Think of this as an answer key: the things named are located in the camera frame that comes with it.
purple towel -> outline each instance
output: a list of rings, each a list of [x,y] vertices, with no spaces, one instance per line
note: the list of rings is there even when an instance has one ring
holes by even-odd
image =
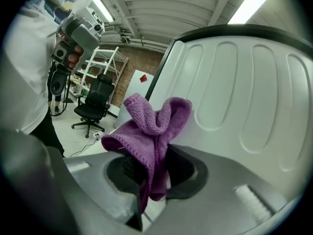
[[[172,97],[165,101],[160,111],[154,112],[149,102],[135,93],[124,101],[124,105],[133,119],[112,134],[104,135],[101,143],[108,151],[124,147],[146,167],[148,183],[140,194],[141,211],[144,212],[148,196],[158,201],[166,194],[167,144],[185,126],[192,104],[189,100]]]

gray plastic surface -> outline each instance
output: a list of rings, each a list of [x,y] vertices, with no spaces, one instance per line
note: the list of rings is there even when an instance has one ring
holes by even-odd
[[[269,183],[231,159],[176,146],[203,161],[209,178],[202,190],[185,200],[169,200],[163,213],[146,232],[159,234],[240,234],[258,226],[234,189],[249,185],[273,212],[287,204],[285,198]]]
[[[105,212],[125,224],[135,213],[136,197],[120,192],[106,173],[108,164],[120,156],[116,152],[105,152],[65,158],[64,162],[83,191]]]

fluorescent light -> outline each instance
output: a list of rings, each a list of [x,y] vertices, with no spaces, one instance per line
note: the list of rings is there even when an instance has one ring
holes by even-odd
[[[109,11],[104,6],[103,2],[101,0],[92,0],[94,4],[99,8],[99,10],[102,12],[103,16],[108,20],[108,22],[112,23],[114,22],[113,17],[109,13]]]
[[[266,0],[244,0],[228,24],[245,24]]]

